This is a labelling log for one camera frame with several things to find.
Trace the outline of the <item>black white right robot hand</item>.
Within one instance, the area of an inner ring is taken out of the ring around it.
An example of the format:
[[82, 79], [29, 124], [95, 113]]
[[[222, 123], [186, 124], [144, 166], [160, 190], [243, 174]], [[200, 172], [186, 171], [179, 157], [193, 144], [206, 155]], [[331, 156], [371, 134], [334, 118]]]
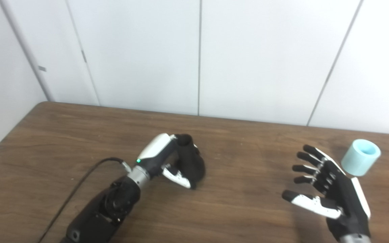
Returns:
[[316, 147], [304, 145], [297, 157], [309, 162], [310, 166], [293, 165], [293, 171], [305, 173], [294, 178], [294, 183], [312, 185], [321, 196], [284, 190], [282, 198], [324, 216], [337, 242], [370, 243], [371, 211], [358, 178], [349, 178], [330, 156]]

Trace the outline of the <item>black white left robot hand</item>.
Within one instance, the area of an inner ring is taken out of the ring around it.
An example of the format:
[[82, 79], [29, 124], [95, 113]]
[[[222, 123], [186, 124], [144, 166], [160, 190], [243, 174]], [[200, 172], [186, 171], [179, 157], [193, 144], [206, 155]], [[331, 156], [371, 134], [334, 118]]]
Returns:
[[204, 160], [191, 135], [162, 133], [142, 150], [128, 178], [142, 189], [154, 177], [162, 175], [194, 190], [205, 174]]

